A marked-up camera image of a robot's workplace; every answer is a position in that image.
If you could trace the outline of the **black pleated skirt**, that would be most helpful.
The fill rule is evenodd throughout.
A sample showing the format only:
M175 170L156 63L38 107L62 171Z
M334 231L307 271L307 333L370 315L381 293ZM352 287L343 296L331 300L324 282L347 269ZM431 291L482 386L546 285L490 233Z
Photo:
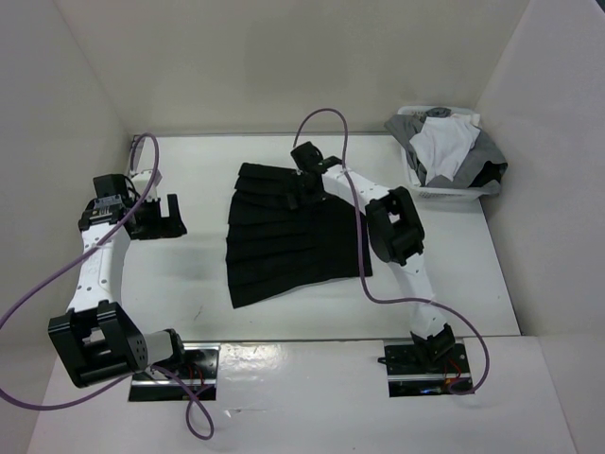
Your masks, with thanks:
M294 288L334 279L372 276L362 216L329 195L299 209L283 192L301 172L243 164L228 215L226 266L233 307L240 308Z

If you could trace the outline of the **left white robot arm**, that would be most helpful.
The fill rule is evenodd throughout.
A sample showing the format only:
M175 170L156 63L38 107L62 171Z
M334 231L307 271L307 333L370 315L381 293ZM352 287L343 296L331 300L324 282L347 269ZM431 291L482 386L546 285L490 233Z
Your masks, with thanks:
M122 273L133 240L186 235L178 198L161 212L151 170L96 177L96 196L78 222L83 250L78 285L66 312L50 320L48 335L73 383L84 388L135 375L154 365L166 377L182 375L188 355L172 328L142 333L122 307Z

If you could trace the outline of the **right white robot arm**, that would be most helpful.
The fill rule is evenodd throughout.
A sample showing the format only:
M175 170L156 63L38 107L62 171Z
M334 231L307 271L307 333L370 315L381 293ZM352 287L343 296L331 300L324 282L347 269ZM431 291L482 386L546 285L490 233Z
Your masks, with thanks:
M389 189L349 169L335 156L325 158L310 142L291 152L302 173L302 192L323 191L348 202L362 216L361 239L386 263L404 298L411 302L409 331L415 363L434 372L456 341L452 327L435 307L435 292L424 262L425 232L409 191Z

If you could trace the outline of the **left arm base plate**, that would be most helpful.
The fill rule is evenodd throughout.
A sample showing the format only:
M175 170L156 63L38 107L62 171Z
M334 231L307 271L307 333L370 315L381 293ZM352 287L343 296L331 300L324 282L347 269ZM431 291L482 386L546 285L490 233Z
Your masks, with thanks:
M185 363L171 369L200 401L216 400L220 345L186 342ZM170 376L147 370L135 375L130 383L130 402L180 402L189 399L185 390Z

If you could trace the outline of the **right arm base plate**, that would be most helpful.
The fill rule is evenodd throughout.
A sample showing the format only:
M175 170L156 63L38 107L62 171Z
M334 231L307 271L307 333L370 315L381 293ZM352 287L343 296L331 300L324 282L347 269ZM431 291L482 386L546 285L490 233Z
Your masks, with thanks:
M390 397L450 395L450 386L459 392L469 391L474 386L461 341L429 365L421 362L411 340L387 341L377 362L386 368Z

